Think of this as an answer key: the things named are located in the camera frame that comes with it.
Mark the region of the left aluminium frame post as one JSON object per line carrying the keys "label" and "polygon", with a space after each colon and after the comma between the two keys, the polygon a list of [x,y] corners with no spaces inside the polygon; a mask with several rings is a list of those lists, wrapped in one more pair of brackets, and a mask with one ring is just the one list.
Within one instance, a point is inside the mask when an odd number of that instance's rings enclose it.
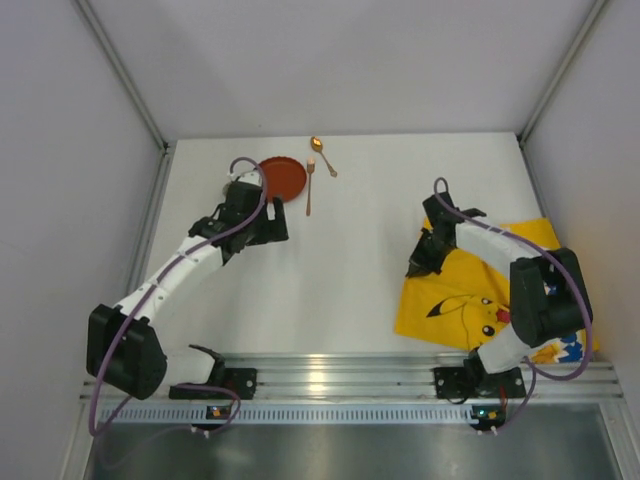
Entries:
{"label": "left aluminium frame post", "polygon": [[166,151],[169,143],[153,118],[136,82],[129,73],[118,49],[114,45],[92,3],[87,0],[72,0],[71,4],[86,24],[92,38],[97,42],[107,64],[115,74],[132,108],[144,124],[153,143],[160,151]]}

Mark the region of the right aluminium frame post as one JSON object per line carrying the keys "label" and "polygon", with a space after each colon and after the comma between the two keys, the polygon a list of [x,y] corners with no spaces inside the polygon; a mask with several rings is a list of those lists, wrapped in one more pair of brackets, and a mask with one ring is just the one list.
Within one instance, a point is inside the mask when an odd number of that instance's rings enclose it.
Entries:
{"label": "right aluminium frame post", "polygon": [[611,4],[612,2],[610,0],[596,0],[590,3],[589,9],[581,20],[578,29],[572,35],[571,41],[564,49],[559,62],[552,70],[541,94],[537,97],[524,126],[516,135],[518,145],[521,149],[526,147],[528,140],[542,120],[554,97],[561,89],[563,82],[586,48],[591,36],[594,34]]}

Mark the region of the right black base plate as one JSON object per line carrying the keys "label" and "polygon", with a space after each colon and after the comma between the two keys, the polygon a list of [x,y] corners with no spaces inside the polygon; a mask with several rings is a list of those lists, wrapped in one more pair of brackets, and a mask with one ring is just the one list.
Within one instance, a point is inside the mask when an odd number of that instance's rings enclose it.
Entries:
{"label": "right black base plate", "polygon": [[520,368],[473,378],[463,366],[437,367],[433,370],[436,397],[461,401],[469,399],[521,399],[526,389]]}

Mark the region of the gold fork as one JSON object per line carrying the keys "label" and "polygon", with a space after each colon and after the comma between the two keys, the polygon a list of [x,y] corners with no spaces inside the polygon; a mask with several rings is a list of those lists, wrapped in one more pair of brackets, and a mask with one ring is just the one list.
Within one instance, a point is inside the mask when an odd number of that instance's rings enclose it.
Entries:
{"label": "gold fork", "polygon": [[310,217],[312,214],[312,180],[315,172],[315,159],[309,157],[306,162],[307,172],[307,196],[306,196],[306,216]]}

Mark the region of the aluminium frame post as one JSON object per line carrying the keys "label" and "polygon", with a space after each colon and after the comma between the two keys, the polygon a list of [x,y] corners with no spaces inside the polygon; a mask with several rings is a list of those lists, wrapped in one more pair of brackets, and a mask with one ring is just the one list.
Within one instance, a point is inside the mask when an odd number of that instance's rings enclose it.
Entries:
{"label": "aluminium frame post", "polygon": [[129,73],[118,49],[114,45],[92,3],[87,0],[72,0],[71,4],[86,24],[92,38],[97,42],[107,64],[115,74],[132,108],[144,124],[153,143],[160,151],[166,151],[169,143],[153,118],[136,82]]}
{"label": "aluminium frame post", "polygon": [[610,0],[596,0],[590,3],[589,9],[581,20],[578,29],[572,35],[571,41],[564,49],[559,62],[552,70],[541,94],[537,97],[524,126],[516,135],[518,145],[521,149],[526,147],[528,140],[542,120],[554,97],[561,89],[563,82],[586,48],[591,36],[594,34],[611,4],[612,2]]}

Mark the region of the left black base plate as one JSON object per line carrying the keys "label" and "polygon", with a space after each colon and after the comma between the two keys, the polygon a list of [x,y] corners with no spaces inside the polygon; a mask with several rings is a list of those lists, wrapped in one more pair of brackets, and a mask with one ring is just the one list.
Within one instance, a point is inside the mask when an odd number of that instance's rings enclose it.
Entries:
{"label": "left black base plate", "polygon": [[[236,393],[241,400],[251,400],[257,387],[258,370],[255,368],[221,367],[215,368],[208,385],[224,388]],[[228,395],[220,392],[191,390],[179,386],[171,386],[169,398],[172,400],[213,400],[227,399]]]}

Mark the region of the red round plate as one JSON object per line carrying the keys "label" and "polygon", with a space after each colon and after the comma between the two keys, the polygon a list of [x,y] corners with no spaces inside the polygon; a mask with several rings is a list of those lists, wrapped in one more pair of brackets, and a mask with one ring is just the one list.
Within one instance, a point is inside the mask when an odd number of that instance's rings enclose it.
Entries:
{"label": "red round plate", "polygon": [[305,167],[296,159],[286,156],[267,158],[259,163],[267,179],[267,200],[280,198],[283,203],[296,199],[307,182]]}

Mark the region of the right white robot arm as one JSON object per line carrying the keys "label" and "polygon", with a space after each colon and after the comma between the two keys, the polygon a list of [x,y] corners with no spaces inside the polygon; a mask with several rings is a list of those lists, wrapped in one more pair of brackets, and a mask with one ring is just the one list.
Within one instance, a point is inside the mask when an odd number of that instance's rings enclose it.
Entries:
{"label": "right white robot arm", "polygon": [[423,207],[395,330],[467,352],[461,366],[437,371],[439,392],[521,397],[523,360],[575,362],[569,376],[581,375],[594,352],[592,309],[577,255],[549,224],[492,225],[446,192]]}

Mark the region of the yellow Pikachu placemat cloth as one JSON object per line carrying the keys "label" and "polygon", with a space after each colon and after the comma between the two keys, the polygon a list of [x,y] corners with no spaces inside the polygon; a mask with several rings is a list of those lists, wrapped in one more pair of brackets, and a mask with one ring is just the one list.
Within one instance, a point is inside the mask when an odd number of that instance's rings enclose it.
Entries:
{"label": "yellow Pikachu placemat cloth", "polygon": [[[513,233],[550,249],[561,245],[551,223],[538,218],[503,224]],[[454,250],[442,273],[406,277],[395,320],[395,333],[465,351],[487,343],[510,323],[506,278],[477,257]],[[586,333],[554,340],[530,356],[534,363],[581,362]]]}

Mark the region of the aluminium mounting rail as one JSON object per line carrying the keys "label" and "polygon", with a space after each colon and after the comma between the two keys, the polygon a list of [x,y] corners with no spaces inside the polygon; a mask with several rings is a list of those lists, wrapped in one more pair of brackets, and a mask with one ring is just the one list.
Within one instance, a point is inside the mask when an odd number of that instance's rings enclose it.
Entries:
{"label": "aluminium mounting rail", "polygon": [[[462,364],[459,353],[229,355],[229,367],[257,370],[256,401],[413,401],[436,399],[433,370]],[[533,400],[580,403],[617,400],[622,388],[613,366],[592,362],[578,378],[539,375]]]}

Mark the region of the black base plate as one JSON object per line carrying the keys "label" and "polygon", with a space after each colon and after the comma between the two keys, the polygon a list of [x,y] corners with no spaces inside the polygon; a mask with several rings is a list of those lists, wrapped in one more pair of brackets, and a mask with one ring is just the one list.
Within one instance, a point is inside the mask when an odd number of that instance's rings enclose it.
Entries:
{"label": "black base plate", "polygon": [[[251,400],[257,387],[258,370],[255,368],[221,367],[215,368],[208,385],[224,388],[236,393],[241,400]],[[169,398],[172,400],[213,400],[227,399],[228,395],[220,392],[191,390],[179,386],[171,386]]]}
{"label": "black base plate", "polygon": [[433,370],[436,397],[461,401],[469,399],[521,399],[526,389],[520,368],[473,378],[463,366],[437,367]]}

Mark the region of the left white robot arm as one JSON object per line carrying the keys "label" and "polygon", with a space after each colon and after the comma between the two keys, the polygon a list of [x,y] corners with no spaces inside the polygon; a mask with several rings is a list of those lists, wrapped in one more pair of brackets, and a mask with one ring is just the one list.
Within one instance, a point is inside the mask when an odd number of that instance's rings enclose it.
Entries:
{"label": "left white robot arm", "polygon": [[283,203],[267,213],[261,169],[236,175],[214,213],[197,220],[159,270],[115,306],[98,305],[88,320],[86,369],[96,380],[138,400],[167,386],[171,397],[210,391],[224,383],[225,360],[213,349],[172,344],[170,333],[189,325],[180,314],[196,288],[248,246],[283,242]]}

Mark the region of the gold spoon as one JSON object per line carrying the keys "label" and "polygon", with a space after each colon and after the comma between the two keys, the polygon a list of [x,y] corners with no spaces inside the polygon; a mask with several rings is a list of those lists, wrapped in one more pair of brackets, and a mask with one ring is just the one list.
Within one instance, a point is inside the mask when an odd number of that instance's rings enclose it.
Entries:
{"label": "gold spoon", "polygon": [[333,178],[336,178],[338,176],[338,172],[335,170],[335,168],[331,165],[331,163],[326,158],[325,153],[324,153],[324,144],[321,141],[321,139],[318,138],[317,136],[312,136],[310,138],[310,146],[311,146],[311,149],[315,153],[319,154],[320,157],[324,160],[324,163],[325,163],[330,175]]}

